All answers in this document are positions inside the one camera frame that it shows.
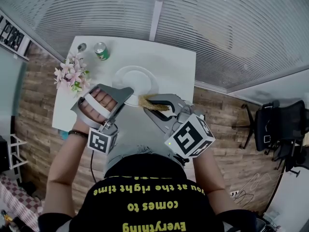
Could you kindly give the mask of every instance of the white table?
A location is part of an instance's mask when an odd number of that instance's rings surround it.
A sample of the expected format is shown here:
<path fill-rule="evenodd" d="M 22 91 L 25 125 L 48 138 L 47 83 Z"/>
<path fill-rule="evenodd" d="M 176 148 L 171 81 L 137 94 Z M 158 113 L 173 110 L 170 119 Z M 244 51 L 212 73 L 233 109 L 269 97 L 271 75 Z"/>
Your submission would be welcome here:
<path fill-rule="evenodd" d="M 97 42 L 104 42 L 111 56 L 99 60 L 93 51 Z M 149 70 L 157 79 L 159 93 L 177 94 L 183 100 L 192 102 L 195 80 L 196 53 L 174 46 L 149 41 L 105 36 L 76 36 L 70 52 L 77 53 L 77 46 L 87 44 L 82 53 L 84 63 L 90 71 L 94 84 L 112 86 L 114 74 L 124 66 L 138 65 Z M 71 107 L 77 97 L 62 89 L 57 91 L 54 107 L 53 127 L 70 131 L 76 114 Z M 142 108 L 125 106 L 116 118 L 119 128 L 118 144 L 164 145 L 162 131 L 144 113 Z"/>

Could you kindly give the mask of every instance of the bracelet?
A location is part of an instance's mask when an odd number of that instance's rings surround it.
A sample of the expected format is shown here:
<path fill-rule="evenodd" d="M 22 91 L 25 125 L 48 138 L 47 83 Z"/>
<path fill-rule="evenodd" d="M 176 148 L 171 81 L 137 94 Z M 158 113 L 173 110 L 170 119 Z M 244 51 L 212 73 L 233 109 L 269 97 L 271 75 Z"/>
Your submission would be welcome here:
<path fill-rule="evenodd" d="M 81 132 L 81 131 L 78 131 L 78 130 L 71 130 L 71 131 L 69 131 L 69 135 L 70 134 L 75 134 L 75 135 L 81 136 L 81 137 L 86 138 L 86 139 L 88 139 L 88 136 L 89 136 L 87 133 L 84 133 L 84 132 Z"/>

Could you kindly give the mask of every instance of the electrical outlet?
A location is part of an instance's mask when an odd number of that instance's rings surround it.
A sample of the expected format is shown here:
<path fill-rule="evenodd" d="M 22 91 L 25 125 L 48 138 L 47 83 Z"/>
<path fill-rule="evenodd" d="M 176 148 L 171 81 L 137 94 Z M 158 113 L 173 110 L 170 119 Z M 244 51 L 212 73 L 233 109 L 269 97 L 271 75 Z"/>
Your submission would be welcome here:
<path fill-rule="evenodd" d="M 230 192 L 231 198 L 235 198 L 236 195 L 238 195 L 238 193 L 239 193 L 239 190 L 231 191 L 231 192 Z"/>

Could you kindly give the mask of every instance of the green can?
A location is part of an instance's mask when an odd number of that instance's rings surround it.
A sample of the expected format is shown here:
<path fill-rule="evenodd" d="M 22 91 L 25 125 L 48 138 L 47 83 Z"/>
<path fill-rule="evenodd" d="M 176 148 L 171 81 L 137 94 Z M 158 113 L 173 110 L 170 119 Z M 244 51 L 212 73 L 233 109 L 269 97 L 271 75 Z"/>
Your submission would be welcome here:
<path fill-rule="evenodd" d="M 94 46 L 95 53 L 100 60 L 106 60 L 110 57 L 110 53 L 103 42 L 98 42 Z"/>

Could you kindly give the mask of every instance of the checkered tablecloth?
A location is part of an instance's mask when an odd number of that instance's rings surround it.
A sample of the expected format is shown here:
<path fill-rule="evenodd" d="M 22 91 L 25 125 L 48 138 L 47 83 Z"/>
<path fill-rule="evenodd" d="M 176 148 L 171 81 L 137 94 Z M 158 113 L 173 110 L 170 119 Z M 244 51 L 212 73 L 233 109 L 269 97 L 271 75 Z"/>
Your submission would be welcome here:
<path fill-rule="evenodd" d="M 4 174 L 0 174 L 0 199 L 30 228 L 39 231 L 38 207 L 41 206 L 41 202 L 30 197 Z"/>

